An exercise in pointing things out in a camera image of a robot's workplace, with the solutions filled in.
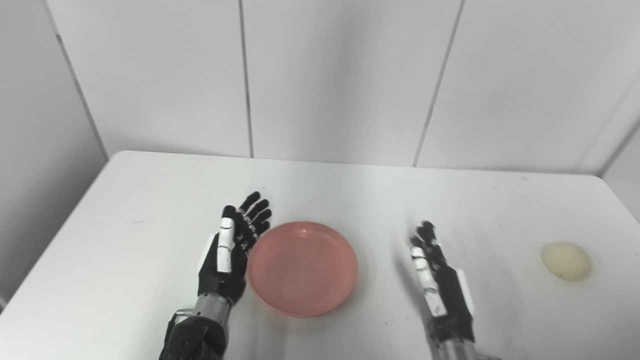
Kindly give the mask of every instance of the tile grout line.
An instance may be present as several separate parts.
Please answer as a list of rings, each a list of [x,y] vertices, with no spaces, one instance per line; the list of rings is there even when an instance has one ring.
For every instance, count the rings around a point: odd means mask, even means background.
[[[62,56],[64,56],[69,72],[71,73],[71,78],[74,80],[74,86],[76,87],[78,96],[80,96],[80,102],[82,103],[84,112],[86,113],[87,119],[89,120],[89,125],[91,126],[91,129],[93,131],[93,135],[95,136],[95,139],[98,142],[98,146],[100,147],[100,151],[104,156],[104,160],[109,161],[109,155],[107,154],[107,149],[104,147],[104,142],[102,142],[102,137],[98,132],[98,127],[95,125],[95,121],[93,120],[93,115],[91,115],[89,106],[86,103],[86,98],[84,97],[84,93],[82,91],[82,88],[80,87],[80,82],[78,82],[78,78],[76,77],[76,72],[74,71],[74,68],[71,65],[71,59],[67,54],[67,48],[65,47],[65,43],[62,41],[62,37],[60,35],[56,35],[56,38],[58,39],[60,50],[62,50]]]
[[[597,177],[599,177],[600,179],[604,179],[604,175],[607,173],[607,171],[609,171],[611,165],[616,162],[618,156],[622,154],[627,145],[631,142],[631,139],[633,139],[634,135],[636,135],[636,132],[638,131],[640,131],[640,119],[638,119],[633,127],[631,127],[629,133],[625,136],[624,139],[622,139],[616,150],[613,152],[613,154],[611,154],[611,157],[607,160],[600,171],[598,171],[598,173],[596,174]]]
[[[242,43],[242,61],[244,72],[244,96],[246,99],[246,121],[247,130],[249,132],[249,155],[254,158],[253,153],[253,124],[251,122],[251,97],[249,96],[249,69],[246,59],[246,41],[244,39],[244,7],[243,0],[238,0],[238,9],[240,11],[240,40]]]
[[[580,168],[582,168],[584,166],[584,161],[587,159],[587,157],[589,157],[589,155],[591,154],[591,151],[593,151],[593,148],[598,143],[598,141],[599,141],[602,133],[604,132],[604,130],[606,130],[607,127],[609,127],[609,124],[611,124],[611,122],[613,122],[613,118],[616,116],[616,114],[620,111],[620,108],[627,101],[627,99],[629,98],[629,95],[631,94],[631,91],[633,91],[634,87],[636,87],[636,85],[637,85],[639,80],[640,80],[640,69],[638,69],[638,71],[633,75],[632,80],[629,83],[629,86],[626,87],[625,91],[622,93],[622,95],[620,96],[618,101],[614,104],[613,109],[608,114],[608,116],[605,118],[605,121],[600,125],[600,127],[598,127],[598,131],[596,132],[596,135],[588,143],[587,149],[582,153],[582,156],[580,157],[580,160],[573,167],[573,173],[577,173],[580,170]],[[637,124],[634,124],[631,127],[631,129],[632,130],[635,129],[636,126],[637,126]],[[622,139],[620,144],[616,147],[616,149],[607,158],[607,161],[605,161],[604,165],[602,165],[602,168],[598,169],[598,171],[596,172],[596,175],[598,177],[601,177],[601,175],[604,175],[605,169],[608,168],[608,166],[610,165],[611,160],[614,159],[615,157],[617,157],[617,155],[619,153],[618,150],[620,149],[620,147],[624,147],[626,145],[626,143],[628,142],[628,140],[629,140],[628,139],[628,135],[625,135],[625,137]]]
[[[447,67],[447,61],[449,61],[449,53],[451,53],[453,40],[456,37],[456,32],[458,31],[458,24],[460,23],[460,17],[462,16],[462,9],[465,6],[465,1],[466,0],[461,0],[460,7],[458,7],[458,13],[456,14],[456,20],[453,23],[453,29],[451,30],[451,36],[449,37],[447,50],[444,53],[444,57],[442,59],[442,65],[440,66],[440,73],[438,75],[438,80],[436,81],[436,86],[435,86],[435,89],[433,90],[433,96],[431,96],[431,104],[429,105],[429,112],[427,112],[427,118],[424,120],[424,127],[422,128],[422,134],[420,135],[420,141],[418,142],[418,149],[415,152],[415,157],[413,158],[413,167],[418,166],[418,159],[420,158],[420,153],[422,152],[422,146],[424,145],[424,139],[427,135],[427,128],[429,127],[429,123],[431,122],[431,116],[433,116],[433,108],[435,107],[436,99],[438,98],[438,92],[440,91],[440,84],[442,83],[442,77],[444,76],[444,71]]]

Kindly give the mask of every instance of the translucent pink dish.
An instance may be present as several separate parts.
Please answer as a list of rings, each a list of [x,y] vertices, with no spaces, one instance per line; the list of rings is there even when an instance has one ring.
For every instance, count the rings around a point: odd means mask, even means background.
[[[349,242],[317,222],[289,222],[262,235],[247,268],[254,292],[279,313],[304,318],[325,313],[349,296],[358,259]]]

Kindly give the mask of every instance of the metal wrist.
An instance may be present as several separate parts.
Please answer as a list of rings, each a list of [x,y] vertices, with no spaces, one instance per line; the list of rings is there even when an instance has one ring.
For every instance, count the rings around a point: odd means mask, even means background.
[[[478,360],[476,345],[465,339],[447,339],[438,344],[440,360]]]
[[[216,293],[202,293],[193,308],[192,316],[202,316],[211,319],[227,330],[231,301]]]

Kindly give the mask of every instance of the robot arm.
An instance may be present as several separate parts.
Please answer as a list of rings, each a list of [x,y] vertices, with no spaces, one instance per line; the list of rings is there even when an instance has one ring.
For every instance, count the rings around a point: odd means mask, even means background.
[[[474,307],[462,270],[452,268],[425,221],[412,236],[411,257],[431,313],[429,336],[441,360],[479,360],[473,332]]]
[[[211,239],[198,273],[195,307],[173,315],[159,360],[222,358],[227,349],[231,307],[246,288],[249,253],[258,237],[269,229],[269,201],[259,200],[260,193],[254,192],[238,209],[228,205],[223,210],[220,232]]]

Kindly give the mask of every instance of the black fingertip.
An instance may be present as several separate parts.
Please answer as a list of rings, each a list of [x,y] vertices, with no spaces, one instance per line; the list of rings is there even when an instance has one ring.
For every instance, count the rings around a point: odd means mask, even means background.
[[[255,219],[253,219],[251,221],[251,224],[253,226],[257,226],[257,224],[260,224],[260,223],[266,221],[270,217],[271,217],[271,209],[267,209],[267,210],[263,211],[262,213],[259,213],[258,216],[256,216]]]
[[[249,210],[246,216],[249,219],[253,220],[253,218],[255,218],[255,216],[258,215],[258,213],[260,213],[262,210],[268,207],[269,207],[269,201],[267,199],[262,199],[258,201],[258,203],[254,205],[251,210]]]
[[[423,222],[422,226],[417,227],[415,229],[415,232],[418,233],[418,236],[420,236],[425,241],[431,241],[432,239],[436,238],[435,234],[433,233],[433,224],[428,221]]]
[[[427,229],[433,230],[433,224],[430,221],[427,221],[427,220],[423,221],[422,226],[426,227]]]
[[[240,210],[246,212],[249,210],[251,205],[260,199],[260,192],[252,192],[251,195],[247,196],[242,205],[240,205]]]
[[[225,209],[222,211],[223,218],[235,218],[236,215],[236,207],[233,205],[225,206]]]
[[[257,227],[255,227],[255,234],[257,236],[260,236],[260,235],[264,234],[265,231],[269,230],[270,226],[271,226],[271,224],[268,221],[265,221],[265,222],[259,224]]]
[[[409,242],[411,242],[411,245],[413,246],[422,247],[422,241],[420,241],[417,236],[410,237]]]

